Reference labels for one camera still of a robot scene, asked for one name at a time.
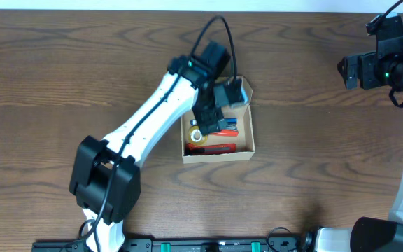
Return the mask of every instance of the wooden table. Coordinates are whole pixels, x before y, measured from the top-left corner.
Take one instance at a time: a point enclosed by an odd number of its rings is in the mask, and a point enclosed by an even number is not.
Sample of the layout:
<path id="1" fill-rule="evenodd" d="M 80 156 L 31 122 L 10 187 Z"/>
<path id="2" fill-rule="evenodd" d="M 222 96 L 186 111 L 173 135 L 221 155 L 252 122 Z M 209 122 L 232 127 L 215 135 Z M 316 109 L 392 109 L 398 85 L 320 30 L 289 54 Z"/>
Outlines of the wooden table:
<path id="1" fill-rule="evenodd" d="M 73 239 L 76 148 L 153 93 L 215 13 L 0 11 L 0 251 Z M 263 236 L 386 218 L 403 168 L 403 109 L 388 88 L 346 90 L 336 64 L 375 50 L 372 14 L 226 13 L 239 73 L 254 89 L 250 162 L 183 165 L 176 123 L 142 170 L 125 231 Z M 207 39 L 227 45 L 222 25 Z"/>

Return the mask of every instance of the red box cutter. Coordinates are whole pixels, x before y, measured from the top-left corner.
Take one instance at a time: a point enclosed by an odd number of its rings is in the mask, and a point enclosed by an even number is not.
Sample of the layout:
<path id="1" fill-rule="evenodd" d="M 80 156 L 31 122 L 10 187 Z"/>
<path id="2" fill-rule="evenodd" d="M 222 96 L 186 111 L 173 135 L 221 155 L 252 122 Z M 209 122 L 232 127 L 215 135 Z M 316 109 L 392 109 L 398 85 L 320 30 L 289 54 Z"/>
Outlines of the red box cutter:
<path id="1" fill-rule="evenodd" d="M 224 143 L 213 146 L 196 146 L 192 143 L 187 143 L 185 152 L 188 155 L 215 155 L 236 152 L 237 146 L 235 143 Z"/>

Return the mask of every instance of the green connector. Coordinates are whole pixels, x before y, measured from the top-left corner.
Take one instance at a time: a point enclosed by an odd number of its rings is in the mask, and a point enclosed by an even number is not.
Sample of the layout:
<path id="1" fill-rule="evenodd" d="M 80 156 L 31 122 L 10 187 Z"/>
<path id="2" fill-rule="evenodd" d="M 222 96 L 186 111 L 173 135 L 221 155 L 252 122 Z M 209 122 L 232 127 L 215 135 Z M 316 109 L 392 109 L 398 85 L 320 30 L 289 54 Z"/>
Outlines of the green connector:
<path id="1" fill-rule="evenodd" d="M 251 243 L 251 252 L 260 252 L 260 242 Z"/>
<path id="2" fill-rule="evenodd" d="M 161 252 L 171 252 L 171 244 L 161 244 Z"/>

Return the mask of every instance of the red tool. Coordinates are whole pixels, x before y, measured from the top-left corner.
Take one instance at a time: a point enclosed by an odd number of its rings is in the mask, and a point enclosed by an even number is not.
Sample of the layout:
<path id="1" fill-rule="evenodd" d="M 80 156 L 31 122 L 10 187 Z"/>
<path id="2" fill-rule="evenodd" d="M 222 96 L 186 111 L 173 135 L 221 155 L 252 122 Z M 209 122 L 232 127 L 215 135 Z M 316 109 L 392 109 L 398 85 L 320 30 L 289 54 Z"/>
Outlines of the red tool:
<path id="1" fill-rule="evenodd" d="M 215 155 L 236 152 L 237 146 L 235 143 L 224 143 L 212 146 L 196 146 L 192 143 L 187 143 L 185 148 L 186 155 Z"/>
<path id="2" fill-rule="evenodd" d="M 210 135 L 220 137 L 237 137 L 239 135 L 239 132 L 237 130 L 222 129 L 219 132 L 210 133 Z"/>

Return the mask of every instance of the white background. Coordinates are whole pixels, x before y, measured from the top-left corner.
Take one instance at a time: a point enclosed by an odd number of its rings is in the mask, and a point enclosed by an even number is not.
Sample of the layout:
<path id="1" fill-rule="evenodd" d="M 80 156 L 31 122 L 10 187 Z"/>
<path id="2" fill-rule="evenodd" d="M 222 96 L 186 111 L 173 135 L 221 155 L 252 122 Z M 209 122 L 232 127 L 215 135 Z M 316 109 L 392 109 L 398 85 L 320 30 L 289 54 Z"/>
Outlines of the white background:
<path id="1" fill-rule="evenodd" d="M 396 0 L 0 0 L 0 9 L 385 12 Z M 403 4 L 396 9 L 403 13 Z"/>

